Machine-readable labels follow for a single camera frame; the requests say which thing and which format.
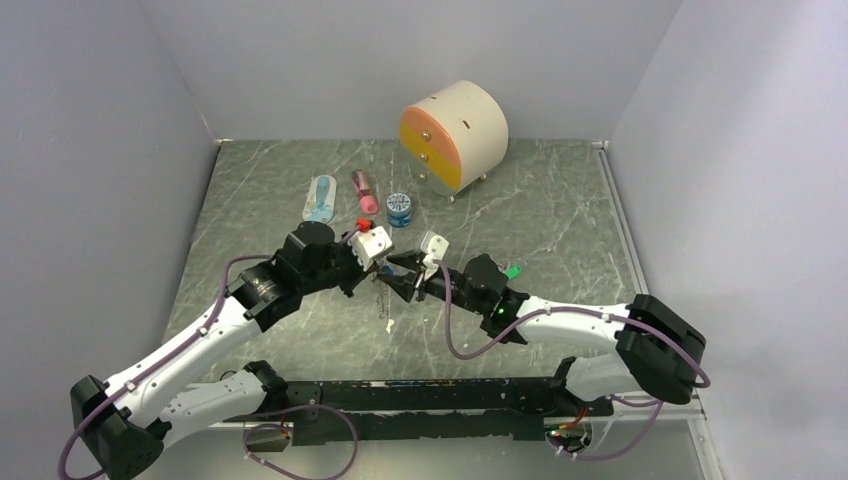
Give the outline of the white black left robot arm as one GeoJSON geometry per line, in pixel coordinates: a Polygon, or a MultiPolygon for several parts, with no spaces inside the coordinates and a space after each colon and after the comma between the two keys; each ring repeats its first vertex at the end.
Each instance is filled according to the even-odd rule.
{"type": "Polygon", "coordinates": [[[69,476],[67,459],[77,441],[100,466],[94,478],[133,479],[165,449],[218,421],[277,418],[289,400],[288,384],[266,361],[215,383],[189,385],[298,311],[306,296],[335,288],[352,296],[393,248],[387,231],[367,219],[342,236],[304,221],[275,253],[229,260],[215,300],[193,323],[108,379],[86,376],[72,387],[74,432],[60,456],[60,478],[69,476]]]}

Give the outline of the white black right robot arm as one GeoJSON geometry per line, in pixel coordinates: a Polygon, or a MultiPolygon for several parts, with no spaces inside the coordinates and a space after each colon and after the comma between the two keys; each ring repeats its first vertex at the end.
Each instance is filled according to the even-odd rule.
{"type": "Polygon", "coordinates": [[[586,403],[642,391],[659,402],[685,405],[712,381],[701,365],[705,337],[657,297],[637,294],[615,305],[562,303],[517,291],[487,254],[456,271],[438,259],[408,251],[389,263],[404,273],[377,270],[378,279],[404,301],[438,298],[444,305],[444,336],[452,356],[470,361],[499,344],[564,343],[595,351],[593,357],[561,361],[549,390],[553,408],[573,415],[586,403]],[[463,352],[453,340],[453,313],[480,315],[489,340],[463,352]]]}

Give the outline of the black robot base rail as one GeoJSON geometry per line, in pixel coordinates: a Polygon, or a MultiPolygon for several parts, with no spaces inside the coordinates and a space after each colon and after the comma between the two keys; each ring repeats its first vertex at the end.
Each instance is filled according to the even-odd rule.
{"type": "Polygon", "coordinates": [[[286,421],[296,446],[362,441],[506,436],[541,441],[557,421],[609,417],[610,401],[577,399],[548,377],[285,381],[265,361],[258,376],[269,396],[247,422],[286,421]]]}

